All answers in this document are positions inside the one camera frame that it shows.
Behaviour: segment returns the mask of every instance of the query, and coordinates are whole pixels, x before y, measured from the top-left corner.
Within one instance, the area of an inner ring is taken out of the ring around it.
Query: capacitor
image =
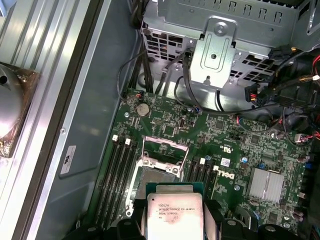
[[[308,159],[310,159],[309,156],[300,156],[296,159],[296,161],[300,164],[304,164],[305,162],[308,161]]]
[[[304,168],[306,168],[306,169],[312,169],[312,167],[313,167],[313,165],[312,165],[311,162],[307,162],[307,163],[305,164],[305,166],[304,166]]]
[[[259,203],[257,201],[250,201],[250,204],[255,207],[259,207]]]
[[[297,209],[295,209],[295,210],[293,211],[293,213],[296,214],[296,215],[298,215],[299,217],[303,217],[303,216],[304,216],[304,213],[303,213],[302,211],[297,210]]]
[[[241,158],[241,162],[246,164],[248,162],[248,158],[244,156],[243,158]]]
[[[293,218],[294,220],[296,220],[297,222],[302,222],[304,220],[304,218],[302,216],[299,216],[297,214],[293,214]]]
[[[285,222],[285,223],[283,224],[283,227],[284,227],[285,229],[289,229],[289,228],[290,228],[290,224],[289,224],[288,222]]]
[[[276,139],[281,140],[284,139],[286,136],[283,133],[279,133],[275,136]]]

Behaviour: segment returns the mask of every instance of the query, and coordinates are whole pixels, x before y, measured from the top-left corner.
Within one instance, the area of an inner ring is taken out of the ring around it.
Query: chip
[[[277,222],[277,219],[278,219],[278,214],[270,212],[269,218],[268,218],[269,223],[275,224]]]
[[[219,129],[219,130],[223,130],[224,125],[225,125],[225,123],[223,121],[218,120],[218,121],[216,121],[215,128]]]
[[[157,170],[150,167],[143,167],[142,174],[139,177],[140,183],[136,191],[136,199],[145,199],[146,198],[146,184],[147,183],[171,183],[175,180],[175,175]]]
[[[258,144],[259,140],[260,140],[260,137],[258,137],[256,135],[252,135],[252,138],[251,138],[251,143],[252,144]]]

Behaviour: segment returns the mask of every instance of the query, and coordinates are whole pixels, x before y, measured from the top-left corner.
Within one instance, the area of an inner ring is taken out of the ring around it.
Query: integrated circuit
[[[259,143],[259,140],[260,140],[260,137],[257,136],[257,135],[252,135],[252,138],[251,138],[251,143],[252,144],[258,144]]]
[[[275,224],[278,220],[278,214],[275,214],[273,212],[270,212],[269,217],[268,217],[268,221],[272,224]]]
[[[225,123],[223,121],[218,120],[218,121],[216,121],[215,128],[222,130],[222,129],[224,129],[224,125],[225,125]]]

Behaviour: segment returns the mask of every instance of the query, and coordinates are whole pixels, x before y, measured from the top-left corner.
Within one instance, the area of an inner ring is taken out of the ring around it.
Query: metal panel
[[[308,52],[320,44],[320,2],[305,0],[297,10],[291,44]]]
[[[208,19],[225,19],[237,25],[235,40],[267,47],[290,43],[297,14],[294,8],[256,0],[165,0],[157,5],[166,23],[204,31]]]
[[[2,22],[0,61],[35,69],[41,78],[13,158],[1,159],[8,173],[0,196],[1,239],[14,232],[88,4],[20,0]]]
[[[104,1],[27,239],[61,239],[89,206],[119,104],[116,76],[140,45],[129,17],[129,1]],[[76,149],[62,173],[69,146]]]

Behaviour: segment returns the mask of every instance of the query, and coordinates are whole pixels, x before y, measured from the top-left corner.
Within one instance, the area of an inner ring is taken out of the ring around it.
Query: connector
[[[245,100],[250,103],[252,101],[252,95],[258,95],[258,85],[253,84],[244,88]]]
[[[265,88],[263,89],[256,98],[256,104],[259,107],[262,107],[269,103],[273,98],[275,97],[275,92],[271,88]]]
[[[293,49],[289,45],[284,45],[280,47],[276,47],[270,50],[268,57],[270,60],[278,61],[278,60],[286,60],[288,59],[293,52]]]

